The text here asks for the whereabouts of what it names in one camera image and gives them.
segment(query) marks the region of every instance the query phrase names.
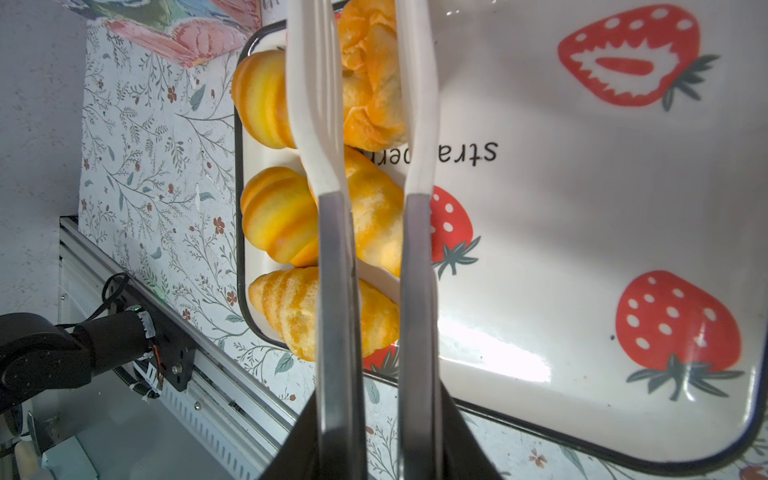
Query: tray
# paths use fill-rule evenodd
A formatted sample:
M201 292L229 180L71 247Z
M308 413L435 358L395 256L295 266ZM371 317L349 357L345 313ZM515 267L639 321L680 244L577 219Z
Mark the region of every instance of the tray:
M466 409L645 472L732 461L766 401L768 4L456 5L431 5L443 382ZM301 171L239 119L236 142L239 189ZM402 186L412 159L372 161ZM238 234L247 298L283 266ZM361 276L397 301L392 277Z

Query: black cylinder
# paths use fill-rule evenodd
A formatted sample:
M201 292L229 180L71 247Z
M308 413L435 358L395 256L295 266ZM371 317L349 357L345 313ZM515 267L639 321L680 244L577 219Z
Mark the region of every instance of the black cylinder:
M144 324L135 312L115 313L79 323L72 336L91 352L94 376L150 350Z

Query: floral tablecloth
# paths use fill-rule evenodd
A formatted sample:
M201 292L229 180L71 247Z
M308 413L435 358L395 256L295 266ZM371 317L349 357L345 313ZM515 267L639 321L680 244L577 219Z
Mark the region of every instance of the floral tablecloth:
M264 23L280 8L263 0ZM237 52L185 70L93 24L87 56L81 232L299 412L314 389L313 366L254 335L237 298L230 97ZM397 478L396 396L366 379L372 478ZM504 477L653 478L465 418ZM759 437L707 478L768 479L768 442Z

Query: tongs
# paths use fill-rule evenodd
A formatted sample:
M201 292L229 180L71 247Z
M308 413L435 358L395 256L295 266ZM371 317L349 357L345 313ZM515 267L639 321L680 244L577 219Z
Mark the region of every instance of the tongs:
M439 379L437 284L429 201L439 99L426 0L397 0L412 165L406 178L399 342L399 477L500 478ZM360 299L344 172L342 69L329 0L289 0L288 116L319 213L317 387L262 478L363 480L366 464Z

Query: black tray rim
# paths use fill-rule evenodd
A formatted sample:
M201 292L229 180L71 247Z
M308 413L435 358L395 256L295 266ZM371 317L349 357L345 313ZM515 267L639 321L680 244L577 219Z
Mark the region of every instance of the black tray rim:
M344 2L337 2L333 4L334 10L340 10L344 5ZM286 21L275 22L271 25L261 28L254 33L246 42L243 47L240 57L237 59L237 64L243 61L247 57L251 50L253 50L259 42L269 34L276 31L283 30L286 27ZM243 213L240 211L240 196L243 194L243 124L240 122L240 116L237 114L237 109L234 110L234 128L235 128L235 191L237 205L235 206L235 219L237 223L237 296L243 301L240 302L240 311L243 314L243 318L250 329L256 333L256 335L263 341L270 343L281 349L288 349L288 345L283 342L268 337L258 327L256 322L253 321L253 317L250 315L247 305L247 282L245 279L245 235L243 234ZM757 401L754 411L750 417L747 427L744 429L743 434L732 444L728 445L720 452L711 455L706 458L698 460L692 460L690 462L652 462L650 460L644 460L642 458L636 458L631 455L627 455L616 450L609 449L602 445L598 445L586 440L574 437L572 435L564 434L554 429L537 425L533 422L523 420L511 415L506 415L495 410L487 409L483 406L476 405L471 402L466 402L461 399L454 398L456 405L465 412L470 412L483 419L490 420L492 422L512 427L514 429L522 430L541 439L548 440L550 442L564 445L570 449L579 451L585 455L594 456L608 460L619 466L630 468L632 470L646 473L650 475L657 475L663 477L676 477L676 476L691 476L691 475L703 475L719 468L722 468L730 463L733 463L738 459L744 451L749 448L750 445L757 438L760 433L760 427L763 425L763 417L766 412L766 399L768 399L768 375L766 374L765 365L768 362L768 336L766 336L763 342L763 363L760 370L760 381L757 389ZM364 371L364 375L377 379L390 386L397 387L397 381L378 373Z

